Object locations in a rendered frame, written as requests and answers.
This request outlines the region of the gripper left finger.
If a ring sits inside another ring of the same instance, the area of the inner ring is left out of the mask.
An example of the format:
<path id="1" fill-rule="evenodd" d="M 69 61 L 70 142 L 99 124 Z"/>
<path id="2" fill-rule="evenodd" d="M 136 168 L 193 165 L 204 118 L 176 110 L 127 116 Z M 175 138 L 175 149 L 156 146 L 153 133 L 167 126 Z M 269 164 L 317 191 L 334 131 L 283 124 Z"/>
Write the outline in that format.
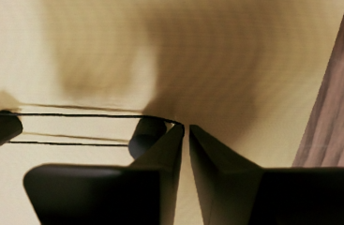
<path id="1" fill-rule="evenodd" d="M 182 146 L 182 125 L 174 125 L 128 165 L 42 163 L 25 172 L 22 187 L 39 224 L 69 218 L 173 225 Z"/>

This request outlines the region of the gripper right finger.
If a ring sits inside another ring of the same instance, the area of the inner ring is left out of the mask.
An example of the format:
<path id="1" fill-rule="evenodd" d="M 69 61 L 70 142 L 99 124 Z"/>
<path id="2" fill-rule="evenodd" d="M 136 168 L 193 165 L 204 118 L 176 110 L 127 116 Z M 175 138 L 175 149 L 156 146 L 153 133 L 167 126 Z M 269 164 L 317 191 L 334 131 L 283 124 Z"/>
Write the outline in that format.
<path id="1" fill-rule="evenodd" d="M 344 203 L 344 167 L 262 167 L 197 125 L 188 141 L 203 225 L 263 225 L 276 205 Z"/>

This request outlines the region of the light wooden board with holes and black pegs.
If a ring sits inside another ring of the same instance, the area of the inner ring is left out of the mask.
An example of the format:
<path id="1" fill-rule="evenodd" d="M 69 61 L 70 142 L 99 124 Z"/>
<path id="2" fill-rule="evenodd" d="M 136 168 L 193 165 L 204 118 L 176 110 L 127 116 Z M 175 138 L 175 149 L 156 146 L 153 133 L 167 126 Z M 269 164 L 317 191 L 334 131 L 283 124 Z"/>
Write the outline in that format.
<path id="1" fill-rule="evenodd" d="M 0 0 L 0 113 L 180 122 L 173 225 L 203 225 L 189 125 L 262 167 L 291 167 L 343 14 L 344 0 Z M 0 225 L 40 225 L 22 187 L 30 168 L 128 165 L 174 125 L 0 115 Z"/>

